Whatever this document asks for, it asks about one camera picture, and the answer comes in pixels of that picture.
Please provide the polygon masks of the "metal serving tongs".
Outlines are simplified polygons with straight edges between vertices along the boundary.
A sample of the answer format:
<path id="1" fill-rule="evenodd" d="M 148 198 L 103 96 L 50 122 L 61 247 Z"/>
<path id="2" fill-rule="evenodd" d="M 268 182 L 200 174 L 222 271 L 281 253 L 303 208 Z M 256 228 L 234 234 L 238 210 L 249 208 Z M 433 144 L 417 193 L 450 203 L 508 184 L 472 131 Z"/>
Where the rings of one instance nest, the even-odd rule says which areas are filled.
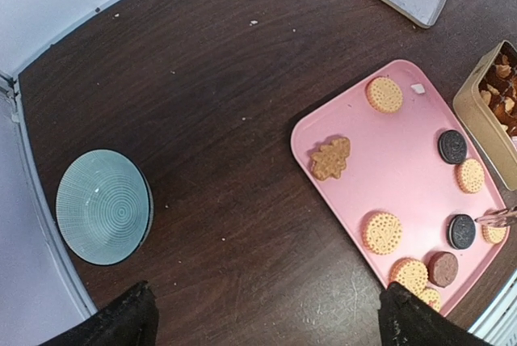
<path id="1" fill-rule="evenodd" d="M 497 210 L 475 219 L 475 222 L 493 228 L 504 228 L 516 224 L 516 207 Z"/>

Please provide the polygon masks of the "gingerbread brown leaf cookie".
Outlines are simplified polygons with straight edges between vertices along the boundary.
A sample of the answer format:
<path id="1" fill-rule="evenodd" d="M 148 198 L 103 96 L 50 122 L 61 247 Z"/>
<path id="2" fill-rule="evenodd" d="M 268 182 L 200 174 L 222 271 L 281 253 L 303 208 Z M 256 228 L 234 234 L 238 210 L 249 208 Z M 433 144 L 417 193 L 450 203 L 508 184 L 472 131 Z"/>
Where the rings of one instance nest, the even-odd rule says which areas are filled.
<path id="1" fill-rule="evenodd" d="M 347 168 L 350 154 L 351 142 L 348 137 L 335 138 L 328 144 L 320 145 L 310 157 L 313 176 L 320 181 L 339 179 Z"/>

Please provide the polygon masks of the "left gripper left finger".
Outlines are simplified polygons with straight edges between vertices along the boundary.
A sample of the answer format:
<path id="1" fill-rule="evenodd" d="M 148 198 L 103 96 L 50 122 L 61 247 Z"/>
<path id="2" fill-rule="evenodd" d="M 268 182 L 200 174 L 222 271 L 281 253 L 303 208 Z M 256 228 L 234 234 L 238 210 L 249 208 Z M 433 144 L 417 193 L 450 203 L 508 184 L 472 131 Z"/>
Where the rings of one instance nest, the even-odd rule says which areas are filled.
<path id="1" fill-rule="evenodd" d="M 45 345 L 155 345 L 159 311 L 147 281 L 140 281 L 96 314 Z"/>

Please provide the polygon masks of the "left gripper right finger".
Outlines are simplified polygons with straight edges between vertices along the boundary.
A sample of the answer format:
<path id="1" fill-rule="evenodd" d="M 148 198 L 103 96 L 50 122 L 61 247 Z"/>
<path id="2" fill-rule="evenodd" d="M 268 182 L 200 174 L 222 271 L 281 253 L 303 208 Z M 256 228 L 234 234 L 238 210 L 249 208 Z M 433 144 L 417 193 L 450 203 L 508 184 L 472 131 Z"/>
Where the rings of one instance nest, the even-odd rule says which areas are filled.
<path id="1" fill-rule="evenodd" d="M 448 321 L 403 285 L 392 282 L 380 293 L 383 345 L 480 345 L 485 341 Z"/>

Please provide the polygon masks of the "gold cookie tin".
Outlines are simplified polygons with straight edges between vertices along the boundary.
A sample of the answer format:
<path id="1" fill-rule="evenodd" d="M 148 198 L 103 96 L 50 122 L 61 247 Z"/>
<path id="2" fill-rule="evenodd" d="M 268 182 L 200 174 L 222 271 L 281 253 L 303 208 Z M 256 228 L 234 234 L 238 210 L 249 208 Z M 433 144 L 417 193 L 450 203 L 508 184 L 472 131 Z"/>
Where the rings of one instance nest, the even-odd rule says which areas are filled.
<path id="1" fill-rule="evenodd" d="M 462 124 L 506 188 L 516 189 L 516 48 L 504 40 L 481 57 L 453 99 Z"/>

